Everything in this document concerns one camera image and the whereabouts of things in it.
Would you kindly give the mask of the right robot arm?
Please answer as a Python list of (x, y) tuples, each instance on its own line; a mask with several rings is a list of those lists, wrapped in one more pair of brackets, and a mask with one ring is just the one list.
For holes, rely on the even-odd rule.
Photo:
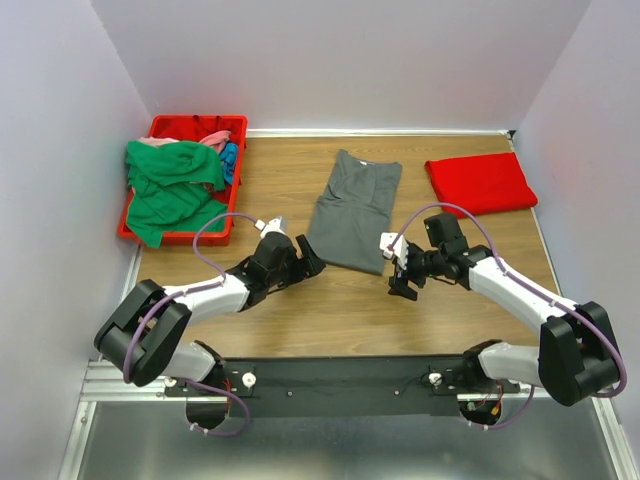
[(394, 264), (390, 294), (416, 300), (428, 279), (445, 280), (498, 304), (539, 337), (535, 347), (488, 340), (468, 349), (459, 369), (467, 389), (480, 392), (509, 380), (541, 387), (564, 406), (624, 391), (626, 368), (601, 305), (541, 287), (510, 267), (491, 242), (470, 246), (451, 213), (431, 216), (424, 226), (428, 250), (402, 232), (381, 235), (380, 250)]

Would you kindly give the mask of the grey t shirt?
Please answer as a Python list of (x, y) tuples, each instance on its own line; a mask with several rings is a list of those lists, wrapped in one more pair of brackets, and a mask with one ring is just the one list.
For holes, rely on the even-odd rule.
[(308, 241), (325, 263), (380, 275), (380, 237), (391, 226), (402, 165), (375, 163), (338, 151), (311, 217)]

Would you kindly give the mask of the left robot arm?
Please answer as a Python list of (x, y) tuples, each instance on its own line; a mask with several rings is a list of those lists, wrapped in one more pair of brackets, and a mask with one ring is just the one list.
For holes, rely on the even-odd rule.
[(187, 326), (217, 315), (246, 311), (279, 290), (319, 275), (326, 264), (306, 237), (269, 232), (254, 253), (213, 279), (163, 287), (137, 283), (94, 337), (94, 347), (128, 384), (146, 386), (159, 377), (187, 379), (201, 395), (222, 380), (220, 356), (202, 342), (182, 340)]

